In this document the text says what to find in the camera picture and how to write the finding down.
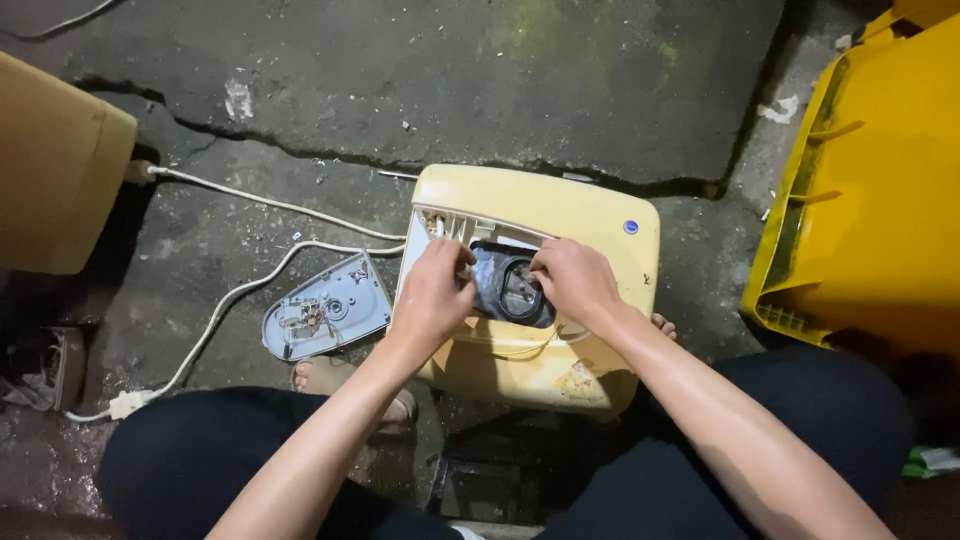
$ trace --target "yellow bin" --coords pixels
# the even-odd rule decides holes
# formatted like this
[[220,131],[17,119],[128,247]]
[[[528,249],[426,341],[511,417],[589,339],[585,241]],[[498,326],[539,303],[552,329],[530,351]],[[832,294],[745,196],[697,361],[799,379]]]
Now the yellow bin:
[[741,308],[960,357],[960,15],[911,38],[883,19],[817,84]]

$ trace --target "hand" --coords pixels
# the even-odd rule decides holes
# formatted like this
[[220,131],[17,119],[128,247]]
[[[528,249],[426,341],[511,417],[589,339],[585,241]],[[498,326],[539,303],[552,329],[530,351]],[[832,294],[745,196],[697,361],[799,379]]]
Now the hand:
[[473,252],[460,241],[435,238],[407,273],[394,306],[390,334],[422,349],[422,362],[449,339],[473,308],[476,282],[470,280],[458,288],[455,274],[476,261]]
[[590,331],[636,311],[620,298],[607,258],[576,240],[544,240],[530,270],[554,307]]

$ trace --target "forearm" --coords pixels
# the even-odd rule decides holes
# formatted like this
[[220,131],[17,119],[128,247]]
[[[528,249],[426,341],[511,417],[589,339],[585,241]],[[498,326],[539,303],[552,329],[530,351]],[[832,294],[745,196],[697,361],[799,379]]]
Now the forearm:
[[624,309],[598,332],[635,370],[766,536],[893,538],[825,461],[766,408]]
[[207,538],[313,538],[364,441],[423,352],[388,336],[250,480]]

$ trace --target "yellow wire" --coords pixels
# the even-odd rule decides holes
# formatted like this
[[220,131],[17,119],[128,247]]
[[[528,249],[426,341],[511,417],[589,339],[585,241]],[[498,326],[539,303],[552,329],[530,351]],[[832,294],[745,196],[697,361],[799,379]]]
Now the yellow wire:
[[547,337],[546,340],[540,343],[539,345],[536,345],[529,349],[524,349],[522,351],[510,351],[509,353],[493,353],[493,355],[494,356],[517,356],[517,355],[525,355],[527,353],[533,353],[534,351],[538,349],[542,349],[547,345],[549,345],[550,342],[553,341],[554,337],[557,337],[558,335],[560,335],[560,331],[564,329],[564,326],[566,325],[557,325],[557,329],[550,334],[550,337]]

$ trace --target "person's right hand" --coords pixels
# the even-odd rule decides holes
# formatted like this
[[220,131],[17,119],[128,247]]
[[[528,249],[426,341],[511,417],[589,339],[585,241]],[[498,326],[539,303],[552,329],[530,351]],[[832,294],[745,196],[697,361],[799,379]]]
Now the person's right hand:
[[620,298],[607,258],[576,240],[544,240],[530,270],[553,306],[590,331],[630,308]]

